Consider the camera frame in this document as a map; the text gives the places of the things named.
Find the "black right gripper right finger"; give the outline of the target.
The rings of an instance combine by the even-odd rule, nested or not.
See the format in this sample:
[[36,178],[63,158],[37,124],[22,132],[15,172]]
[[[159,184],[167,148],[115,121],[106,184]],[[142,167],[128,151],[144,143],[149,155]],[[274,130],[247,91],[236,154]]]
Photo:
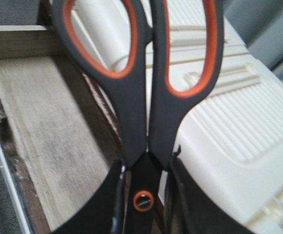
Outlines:
[[168,234],[251,234],[219,208],[198,186],[173,153],[167,175]]

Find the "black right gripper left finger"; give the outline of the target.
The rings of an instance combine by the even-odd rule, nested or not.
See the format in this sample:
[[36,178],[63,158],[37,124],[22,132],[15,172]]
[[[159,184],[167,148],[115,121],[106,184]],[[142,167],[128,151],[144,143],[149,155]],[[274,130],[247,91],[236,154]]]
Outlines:
[[54,234],[121,234],[124,219],[125,166],[116,159],[86,204]]

